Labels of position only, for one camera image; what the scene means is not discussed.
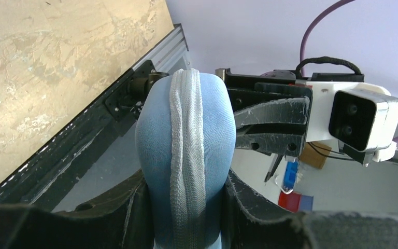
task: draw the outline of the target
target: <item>brown box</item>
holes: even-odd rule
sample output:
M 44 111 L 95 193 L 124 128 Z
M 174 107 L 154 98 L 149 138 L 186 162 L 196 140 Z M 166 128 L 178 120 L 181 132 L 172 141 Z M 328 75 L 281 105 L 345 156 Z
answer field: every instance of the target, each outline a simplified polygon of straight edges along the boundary
M 311 143 L 314 145 L 315 149 L 317 149 L 317 151 L 321 152 L 322 154 L 328 155 L 330 153 L 329 151 L 332 150 L 332 148 L 328 147 L 325 144 L 321 144 L 318 142 Z M 323 168 L 326 158 L 327 157 L 317 153 L 308 143 L 304 145 L 303 152 L 300 155 L 301 162 L 317 169 Z

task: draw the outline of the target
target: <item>red object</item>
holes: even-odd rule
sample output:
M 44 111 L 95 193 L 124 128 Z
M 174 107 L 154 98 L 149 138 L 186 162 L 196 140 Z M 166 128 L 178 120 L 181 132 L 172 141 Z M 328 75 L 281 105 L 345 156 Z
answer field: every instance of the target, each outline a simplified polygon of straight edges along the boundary
M 278 198 L 278 205 L 284 209 L 287 209 L 291 212 L 298 212 L 300 206 L 301 194 L 292 192 L 290 194 L 285 194 L 283 192 L 280 193 L 280 197 Z

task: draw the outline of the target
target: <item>beige tabletop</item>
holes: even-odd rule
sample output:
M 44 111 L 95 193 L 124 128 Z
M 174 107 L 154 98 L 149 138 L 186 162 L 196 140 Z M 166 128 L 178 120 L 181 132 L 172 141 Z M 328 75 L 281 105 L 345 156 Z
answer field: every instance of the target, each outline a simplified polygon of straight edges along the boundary
M 164 0 L 0 0 L 0 182 L 172 29 Z

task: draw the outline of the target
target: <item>light blue fabric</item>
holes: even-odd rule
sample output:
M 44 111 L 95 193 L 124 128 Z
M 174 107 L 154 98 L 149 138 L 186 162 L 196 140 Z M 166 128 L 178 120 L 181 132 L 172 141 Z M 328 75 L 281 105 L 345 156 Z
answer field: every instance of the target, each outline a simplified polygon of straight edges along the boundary
M 236 141 L 236 128 L 228 92 L 223 81 L 200 73 L 204 121 L 206 231 L 208 248 L 221 248 L 220 212 L 225 183 Z M 154 84 L 141 111 L 135 133 L 141 168 L 149 186 L 156 248 L 173 247 L 170 211 L 170 161 L 172 126 L 169 90 L 172 77 Z

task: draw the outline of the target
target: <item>black wire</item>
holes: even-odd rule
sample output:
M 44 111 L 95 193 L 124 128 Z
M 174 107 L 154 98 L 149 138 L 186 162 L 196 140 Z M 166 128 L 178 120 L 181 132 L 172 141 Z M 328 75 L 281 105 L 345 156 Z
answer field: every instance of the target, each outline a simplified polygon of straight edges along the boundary
M 335 154 L 338 154 L 338 155 L 344 155 L 344 153 L 341 153 L 341 152 L 337 152 L 337 151 L 333 151 L 333 150 L 329 150 L 329 149 L 320 147 L 320 146 L 318 146 L 318 145 L 316 145 L 316 144 L 314 144 L 314 143 L 312 143 L 312 142 L 309 142 L 309 143 L 310 143 L 311 145 L 317 147 L 318 149 L 327 150 L 328 152 L 335 153 Z
M 343 59 L 338 59 L 338 58 L 333 58 L 333 57 L 328 57 L 328 56 L 323 56 L 323 57 L 318 57 L 318 58 L 308 58 L 304 59 L 302 62 L 296 66 L 295 69 L 295 75 L 297 79 L 303 79 L 303 76 L 301 75 L 301 69 L 303 66 L 309 64 L 309 63 L 315 63 L 315 64 L 334 64 L 334 65 L 342 65 L 346 66 L 349 69 L 353 70 L 355 74 L 359 75 L 362 74 L 361 70 L 353 63 L 343 60 Z
M 308 143 L 308 144 L 309 144 L 310 147 L 312 147 L 312 149 L 314 149 L 314 151 L 315 151 L 316 153 L 318 153 L 318 154 L 320 154 L 320 155 L 322 155 L 322 156 L 324 156 L 324 157 L 333 158 L 333 159 L 338 159 L 338 160 L 343 160 L 343 161 L 354 161 L 354 160 L 351 159 L 351 158 L 332 157 L 332 156 L 329 156 L 329 155 L 325 155 L 325 154 L 321 153 L 320 151 L 318 151 L 318 150 L 317 150 L 313 145 L 311 145 L 310 143 Z

